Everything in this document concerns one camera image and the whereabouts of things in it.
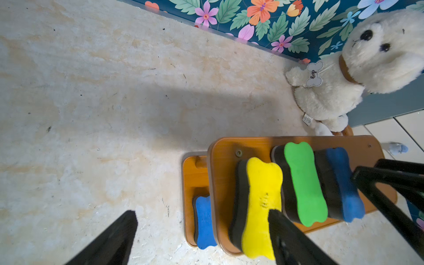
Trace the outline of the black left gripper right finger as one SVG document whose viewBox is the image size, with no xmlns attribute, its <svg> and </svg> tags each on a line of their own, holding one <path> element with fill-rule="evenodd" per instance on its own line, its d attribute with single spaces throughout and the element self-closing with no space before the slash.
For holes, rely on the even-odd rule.
<svg viewBox="0 0 424 265">
<path fill-rule="evenodd" d="M 282 212 L 272 209 L 268 214 L 269 234 L 278 265 L 335 265 Z"/>
</svg>

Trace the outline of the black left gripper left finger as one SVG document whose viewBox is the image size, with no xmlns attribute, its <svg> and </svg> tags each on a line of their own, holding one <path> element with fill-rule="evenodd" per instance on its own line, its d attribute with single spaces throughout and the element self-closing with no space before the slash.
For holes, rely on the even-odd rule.
<svg viewBox="0 0 424 265">
<path fill-rule="evenodd" d="M 127 210 L 67 264 L 128 264 L 137 227 L 138 221 L 135 212 Z"/>
</svg>

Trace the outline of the green eraser shelf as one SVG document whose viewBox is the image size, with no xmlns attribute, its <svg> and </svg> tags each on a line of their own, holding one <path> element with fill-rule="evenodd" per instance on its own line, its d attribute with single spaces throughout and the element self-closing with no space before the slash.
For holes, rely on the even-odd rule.
<svg viewBox="0 0 424 265">
<path fill-rule="evenodd" d="M 307 142 L 275 146 L 271 160 L 283 172 L 283 212 L 288 219 L 305 227 L 325 222 L 329 211 L 311 146 Z"/>
</svg>

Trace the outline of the yellow eraser shelf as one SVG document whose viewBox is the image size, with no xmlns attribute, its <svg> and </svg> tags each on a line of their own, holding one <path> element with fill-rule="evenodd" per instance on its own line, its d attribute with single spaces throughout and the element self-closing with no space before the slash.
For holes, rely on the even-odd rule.
<svg viewBox="0 0 424 265">
<path fill-rule="evenodd" d="M 233 220 L 229 229 L 231 243 L 251 259 L 274 260 L 269 233 L 270 210 L 282 209 L 283 173 L 276 163 L 257 157 L 241 160 L 236 166 Z"/>
</svg>

